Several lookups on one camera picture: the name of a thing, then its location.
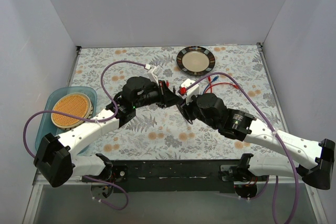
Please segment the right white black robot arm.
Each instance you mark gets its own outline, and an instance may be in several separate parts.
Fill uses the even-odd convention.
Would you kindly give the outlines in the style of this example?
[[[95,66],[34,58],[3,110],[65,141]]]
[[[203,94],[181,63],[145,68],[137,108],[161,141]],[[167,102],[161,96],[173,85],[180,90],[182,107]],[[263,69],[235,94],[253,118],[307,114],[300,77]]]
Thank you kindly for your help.
[[[227,108],[223,100],[212,93],[193,96],[177,107],[190,123],[200,120],[226,138],[259,145],[281,154],[281,157],[245,159],[237,168],[242,180],[264,175],[293,177],[297,173],[309,186],[330,189],[335,160],[334,141],[311,141],[272,130],[249,113]]]

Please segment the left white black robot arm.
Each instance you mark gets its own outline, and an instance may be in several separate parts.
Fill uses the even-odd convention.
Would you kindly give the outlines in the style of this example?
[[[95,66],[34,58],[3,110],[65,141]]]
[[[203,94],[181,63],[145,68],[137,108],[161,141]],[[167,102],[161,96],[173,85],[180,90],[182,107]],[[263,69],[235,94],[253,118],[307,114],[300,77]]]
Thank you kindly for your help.
[[[145,77],[132,77],[115,96],[115,103],[107,105],[92,122],[85,122],[57,136],[45,135],[34,165],[52,187],[59,187],[75,176],[87,175],[106,182],[112,176],[112,162],[103,154],[79,156],[79,153],[100,137],[131,121],[137,108],[151,104],[169,108],[181,101],[176,90],[170,90],[165,81],[152,82]]]

